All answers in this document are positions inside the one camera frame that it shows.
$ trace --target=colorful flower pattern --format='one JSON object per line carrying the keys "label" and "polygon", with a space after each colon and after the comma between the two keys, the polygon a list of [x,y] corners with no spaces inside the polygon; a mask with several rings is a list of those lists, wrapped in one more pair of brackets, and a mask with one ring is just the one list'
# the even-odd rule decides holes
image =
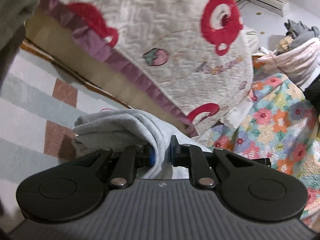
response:
{"label": "colorful flower pattern", "polygon": [[255,70],[249,96],[253,107],[240,127],[212,128],[209,140],[233,144],[233,152],[255,159],[269,157],[272,168],[297,177],[308,188],[308,204],[301,219],[311,221],[320,205],[320,130],[314,107],[282,73],[271,76]]}

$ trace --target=striped rug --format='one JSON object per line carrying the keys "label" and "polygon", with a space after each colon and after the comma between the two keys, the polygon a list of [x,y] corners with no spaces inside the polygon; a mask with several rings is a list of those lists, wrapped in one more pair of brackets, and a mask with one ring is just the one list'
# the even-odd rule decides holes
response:
{"label": "striped rug", "polygon": [[0,90],[1,228],[10,231],[23,220],[15,200],[19,183],[76,158],[75,120],[106,108],[125,109],[50,62],[18,52]]}

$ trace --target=red cartoon print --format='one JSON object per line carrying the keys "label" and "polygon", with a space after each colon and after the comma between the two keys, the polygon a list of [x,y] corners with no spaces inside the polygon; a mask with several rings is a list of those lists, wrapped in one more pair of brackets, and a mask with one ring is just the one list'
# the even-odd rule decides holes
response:
{"label": "red cartoon print", "polygon": [[[219,5],[227,5],[229,14],[222,10]],[[213,18],[215,10],[221,10],[220,14],[215,14],[217,17]],[[217,29],[212,27],[211,21],[219,21],[222,28]],[[201,19],[201,33],[203,37],[216,46],[216,53],[219,56],[225,55],[231,43],[235,41],[243,26],[240,23],[240,13],[234,0],[209,0],[204,8]]]}
{"label": "red cartoon print", "polygon": [[107,27],[100,11],[92,4],[71,3],[68,8],[80,16],[101,38],[110,40],[108,45],[114,47],[118,42],[118,31]]}
{"label": "red cartoon print", "polygon": [[161,66],[167,63],[169,54],[164,49],[152,49],[143,54],[143,58],[149,66]]}
{"label": "red cartoon print", "polygon": [[196,109],[192,110],[187,118],[189,119],[189,121],[193,122],[193,120],[202,113],[208,113],[207,116],[203,117],[199,122],[203,121],[204,119],[215,115],[217,112],[219,112],[220,107],[217,104],[214,103],[207,103],[204,104],[202,106],[197,107]]}

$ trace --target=metal rivet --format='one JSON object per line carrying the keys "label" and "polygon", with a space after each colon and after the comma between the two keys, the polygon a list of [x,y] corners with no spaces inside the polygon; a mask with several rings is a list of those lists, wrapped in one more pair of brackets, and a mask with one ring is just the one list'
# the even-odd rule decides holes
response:
{"label": "metal rivet", "polygon": [[212,186],[214,184],[214,179],[211,178],[201,178],[199,183],[203,186]]}
{"label": "metal rivet", "polygon": [[115,186],[124,186],[127,183],[125,178],[114,178],[111,180],[111,184]]}
{"label": "metal rivet", "polygon": [[136,152],[137,153],[142,153],[143,150],[144,150],[144,145],[143,144],[136,144],[135,147],[136,147]]}

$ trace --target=gray cloth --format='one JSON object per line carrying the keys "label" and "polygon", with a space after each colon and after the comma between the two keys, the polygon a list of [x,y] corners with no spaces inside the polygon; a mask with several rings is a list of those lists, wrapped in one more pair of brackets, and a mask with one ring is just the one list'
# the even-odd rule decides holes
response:
{"label": "gray cloth", "polygon": [[293,42],[291,42],[288,46],[288,51],[299,47],[312,38],[318,38],[320,34],[318,27],[312,26],[310,29],[301,21],[296,23],[293,20],[288,20],[287,23],[284,23],[284,26],[288,30],[286,36],[289,35],[293,38]]}
{"label": "gray cloth", "polygon": [[0,0],[0,51],[35,12],[39,0]]}
{"label": "gray cloth", "polygon": [[176,135],[180,144],[208,148],[182,134],[173,125],[141,110],[114,110],[81,116],[75,122],[73,145],[86,154],[102,148],[123,151],[127,146],[148,142],[155,149],[156,163],[151,169],[139,169],[138,176],[145,179],[188,178],[186,168],[173,169],[170,164],[170,140]]}

